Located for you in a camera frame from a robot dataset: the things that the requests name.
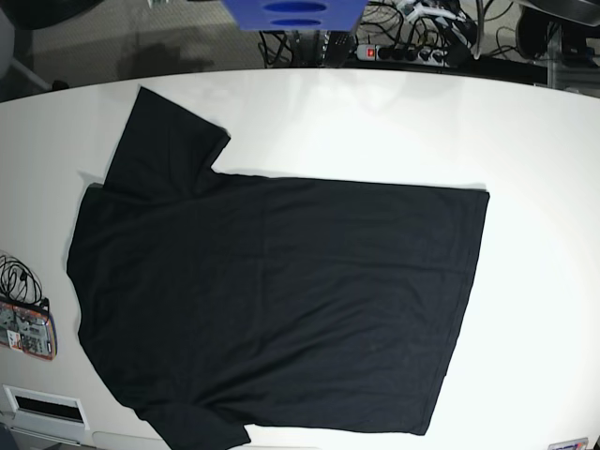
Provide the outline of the black T-shirt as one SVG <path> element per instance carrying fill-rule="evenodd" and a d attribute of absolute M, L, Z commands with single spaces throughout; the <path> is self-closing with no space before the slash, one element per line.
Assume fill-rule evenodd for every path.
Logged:
<path fill-rule="evenodd" d="M 97 374 L 172 449 L 249 425 L 424 435 L 488 193 L 214 172 L 229 139 L 139 91 L 67 258 Z"/>

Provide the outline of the black box under stool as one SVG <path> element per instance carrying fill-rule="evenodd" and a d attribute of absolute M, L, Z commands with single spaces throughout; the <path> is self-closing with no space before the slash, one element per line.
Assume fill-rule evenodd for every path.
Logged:
<path fill-rule="evenodd" d="M 348 59 L 355 44 L 354 35 L 344 31 L 331 31 L 325 39 L 322 66 L 340 68 Z"/>

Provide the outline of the white power strip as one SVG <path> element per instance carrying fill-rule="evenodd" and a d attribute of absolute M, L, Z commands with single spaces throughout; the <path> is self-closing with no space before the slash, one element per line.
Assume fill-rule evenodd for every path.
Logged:
<path fill-rule="evenodd" d="M 436 68 L 447 67 L 447 51 L 430 46 L 359 44 L 355 56 L 365 62 L 406 63 Z"/>

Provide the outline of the blue plastic stool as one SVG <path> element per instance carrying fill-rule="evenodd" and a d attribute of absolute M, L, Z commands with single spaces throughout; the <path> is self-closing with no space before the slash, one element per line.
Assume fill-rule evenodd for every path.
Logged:
<path fill-rule="evenodd" d="M 222 4 L 245 31 L 350 31 L 367 0 L 225 0 Z"/>

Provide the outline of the orange printed pouch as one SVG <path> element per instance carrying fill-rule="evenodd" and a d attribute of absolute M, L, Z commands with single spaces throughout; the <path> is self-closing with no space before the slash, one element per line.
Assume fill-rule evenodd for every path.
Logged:
<path fill-rule="evenodd" d="M 43 307 L 1 298 L 1 346 L 52 361 L 58 351 L 52 314 Z"/>

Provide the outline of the grey office chair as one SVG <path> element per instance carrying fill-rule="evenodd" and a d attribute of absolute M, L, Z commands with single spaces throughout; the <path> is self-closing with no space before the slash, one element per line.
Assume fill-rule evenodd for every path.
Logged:
<path fill-rule="evenodd" d="M 15 28 L 1 12 L 1 101 L 52 90 L 52 86 L 15 55 Z"/>

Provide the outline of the sticker card at edge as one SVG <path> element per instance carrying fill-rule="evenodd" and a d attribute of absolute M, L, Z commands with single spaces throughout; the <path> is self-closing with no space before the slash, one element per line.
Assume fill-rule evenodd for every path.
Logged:
<path fill-rule="evenodd" d="M 552 443 L 547 447 L 547 450 L 586 450 L 588 444 L 588 438 L 579 438 L 565 442 Z"/>

